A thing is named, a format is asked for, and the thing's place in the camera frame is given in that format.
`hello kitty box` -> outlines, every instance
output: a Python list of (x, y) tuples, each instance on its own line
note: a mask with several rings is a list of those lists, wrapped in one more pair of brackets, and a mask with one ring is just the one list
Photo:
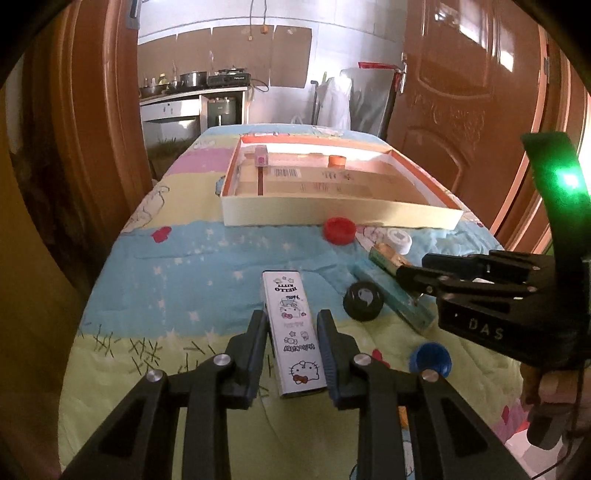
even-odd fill
[(300, 274), (265, 271), (262, 290), (271, 324), (280, 394), (292, 396), (326, 387), (318, 340)]

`stove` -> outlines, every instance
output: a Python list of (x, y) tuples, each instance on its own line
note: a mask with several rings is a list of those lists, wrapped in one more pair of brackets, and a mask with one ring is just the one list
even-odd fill
[(207, 77), (207, 86), (211, 88), (247, 87), (251, 84), (251, 74), (246, 69), (220, 69), (215, 75)]

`hanging cable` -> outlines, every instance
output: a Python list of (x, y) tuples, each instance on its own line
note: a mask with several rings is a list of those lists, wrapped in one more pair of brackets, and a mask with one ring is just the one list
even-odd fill
[(250, 26), (250, 37), (248, 37), (248, 40), (253, 39), (253, 36), (252, 36), (252, 7), (254, 6), (254, 4), (255, 4), (255, 0), (251, 0), (251, 12), (248, 15), (248, 24)]
[[(260, 87), (257, 87), (256, 85), (253, 85), (252, 82), (259, 82), (262, 83), (265, 87), (267, 87), (266, 90), (263, 90)], [(251, 85), (256, 88), (259, 92), (263, 92), (263, 93), (267, 93), (269, 91), (269, 85), (266, 82), (263, 82), (262, 80), (259, 79), (251, 79)]]
[[(581, 369), (579, 370), (579, 379), (577, 380), (577, 397), (574, 401), (574, 407), (573, 407), (573, 422), (571, 424), (571, 431), (575, 432), (577, 429), (577, 422), (579, 421), (579, 409), (581, 406), (581, 397), (583, 396), (583, 381), (585, 378), (585, 367), (581, 367)], [(551, 472), (552, 470), (554, 470), (556, 467), (562, 465), (562, 463), (564, 463), (566, 461), (566, 459), (568, 457), (570, 457), (571, 451), (573, 449), (573, 442), (574, 442), (574, 436), (570, 436), (569, 439), (569, 445), (566, 448), (566, 454), (560, 459), (558, 460), (554, 465), (549, 466), (546, 470), (544, 470), (543, 472), (538, 473), (537, 475), (533, 476), (531, 478), (531, 480), (535, 480), (539, 477), (541, 477), (542, 475), (547, 474), (548, 472)]]

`cardboard sheet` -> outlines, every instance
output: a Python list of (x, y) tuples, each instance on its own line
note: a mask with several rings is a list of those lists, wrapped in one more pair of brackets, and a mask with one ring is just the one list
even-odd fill
[(174, 50), (177, 75), (189, 72), (212, 74), (211, 49), (212, 31), (210, 28), (179, 34)]
[(277, 25), (271, 55), (271, 85), (304, 88), (311, 47), (310, 28)]
[[(240, 166), (236, 194), (250, 194), (248, 186), (240, 188), (241, 183), (256, 184), (257, 174), (258, 170), (254, 162), (245, 160)], [(296, 165), (294, 162), (290, 167), (264, 168), (263, 184), (264, 194), (344, 196), (428, 205), (427, 200), (416, 187), (398, 173), (384, 175), (358, 170), (307, 167)]]
[(252, 78), (268, 83), (273, 29), (273, 25), (269, 25), (269, 33), (262, 34), (261, 26), (253, 25), (252, 41), (249, 41), (248, 25), (215, 27), (212, 32), (213, 70), (244, 68)]
[(138, 86), (144, 86), (144, 78), (148, 85), (152, 78), (158, 82), (161, 73), (166, 74), (168, 81), (173, 79), (173, 55), (176, 35), (159, 38), (138, 45)]

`black bottle cap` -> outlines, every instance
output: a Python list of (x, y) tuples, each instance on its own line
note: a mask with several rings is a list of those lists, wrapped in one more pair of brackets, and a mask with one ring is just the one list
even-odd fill
[(354, 283), (343, 297), (343, 308), (347, 314), (360, 322), (373, 320), (384, 306), (384, 294), (370, 281)]

